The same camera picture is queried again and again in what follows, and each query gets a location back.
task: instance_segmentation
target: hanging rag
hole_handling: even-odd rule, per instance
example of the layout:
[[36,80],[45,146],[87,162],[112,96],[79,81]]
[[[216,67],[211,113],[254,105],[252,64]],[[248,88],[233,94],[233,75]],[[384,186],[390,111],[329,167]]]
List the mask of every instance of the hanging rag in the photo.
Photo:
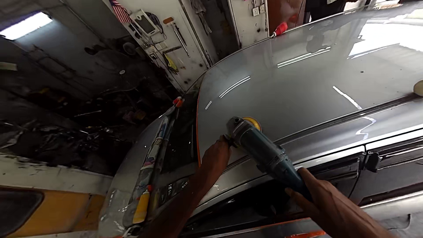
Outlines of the hanging rag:
[[210,29],[209,25],[206,22],[206,19],[204,18],[204,14],[206,13],[206,7],[203,5],[201,0],[191,0],[191,6],[200,18],[201,24],[203,25],[206,34],[208,35],[212,33],[212,30]]

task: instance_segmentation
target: malaysian flag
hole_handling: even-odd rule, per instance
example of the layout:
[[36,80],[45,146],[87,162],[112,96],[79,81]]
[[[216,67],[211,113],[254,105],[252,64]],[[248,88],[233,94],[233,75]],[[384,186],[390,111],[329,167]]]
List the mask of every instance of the malaysian flag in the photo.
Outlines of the malaysian flag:
[[118,3],[116,0],[110,0],[110,3],[112,4],[116,17],[121,23],[132,22],[128,12],[120,3]]

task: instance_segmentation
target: car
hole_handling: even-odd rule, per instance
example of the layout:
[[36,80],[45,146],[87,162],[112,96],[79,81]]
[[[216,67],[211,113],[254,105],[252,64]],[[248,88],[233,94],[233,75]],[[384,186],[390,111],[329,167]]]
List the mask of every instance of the car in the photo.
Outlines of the car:
[[[413,86],[423,79],[422,9],[423,2],[365,5],[287,30],[215,64],[186,92],[181,107],[142,132],[113,179],[99,236],[127,235],[130,227],[137,234],[148,225],[189,183],[233,116],[258,121],[296,169],[308,168],[360,206],[421,196],[423,99]],[[147,185],[153,190],[146,220],[133,224]],[[233,148],[227,169],[180,236],[305,217],[283,189]],[[422,208],[392,208],[384,218]]]

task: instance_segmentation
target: wall-mounted device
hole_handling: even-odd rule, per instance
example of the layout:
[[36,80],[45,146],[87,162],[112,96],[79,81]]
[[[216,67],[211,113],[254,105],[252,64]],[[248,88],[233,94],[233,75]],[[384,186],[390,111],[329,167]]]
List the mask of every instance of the wall-mounted device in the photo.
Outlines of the wall-mounted device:
[[146,36],[152,36],[160,32],[157,26],[143,10],[132,13],[130,17]]

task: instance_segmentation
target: plastic sheet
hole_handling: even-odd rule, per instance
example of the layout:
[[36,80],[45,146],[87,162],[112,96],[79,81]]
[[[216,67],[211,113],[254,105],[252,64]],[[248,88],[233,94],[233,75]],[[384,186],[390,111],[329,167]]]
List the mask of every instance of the plastic sheet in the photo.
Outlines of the plastic sheet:
[[101,238],[122,236],[126,228],[122,224],[131,194],[112,188],[106,196],[99,218],[99,233]]

